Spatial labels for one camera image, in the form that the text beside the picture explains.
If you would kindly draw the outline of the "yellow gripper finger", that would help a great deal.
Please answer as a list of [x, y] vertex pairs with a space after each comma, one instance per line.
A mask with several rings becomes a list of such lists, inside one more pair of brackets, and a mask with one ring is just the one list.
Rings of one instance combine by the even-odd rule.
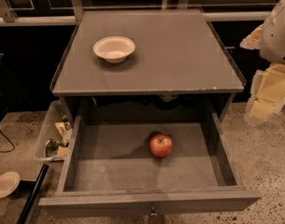
[[242, 49], [250, 49], [250, 50], [259, 49], [261, 31], [262, 31], [262, 25], [259, 25], [240, 42], [240, 47]]
[[285, 64], [271, 63], [265, 70], [257, 70], [250, 87], [245, 121], [258, 126], [277, 114], [285, 106]]

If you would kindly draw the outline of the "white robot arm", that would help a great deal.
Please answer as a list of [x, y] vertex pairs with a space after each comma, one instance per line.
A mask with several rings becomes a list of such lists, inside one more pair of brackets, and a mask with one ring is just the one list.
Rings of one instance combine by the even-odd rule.
[[243, 49], [257, 49], [270, 62], [257, 70], [250, 88], [245, 120], [258, 126], [277, 114], [285, 105], [285, 0], [280, 0], [264, 23], [240, 43]]

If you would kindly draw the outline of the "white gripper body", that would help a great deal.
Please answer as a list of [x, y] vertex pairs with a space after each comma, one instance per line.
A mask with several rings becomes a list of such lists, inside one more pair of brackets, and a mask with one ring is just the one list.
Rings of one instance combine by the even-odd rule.
[[285, 64], [285, 3], [277, 4], [263, 23], [260, 55], [270, 63]]

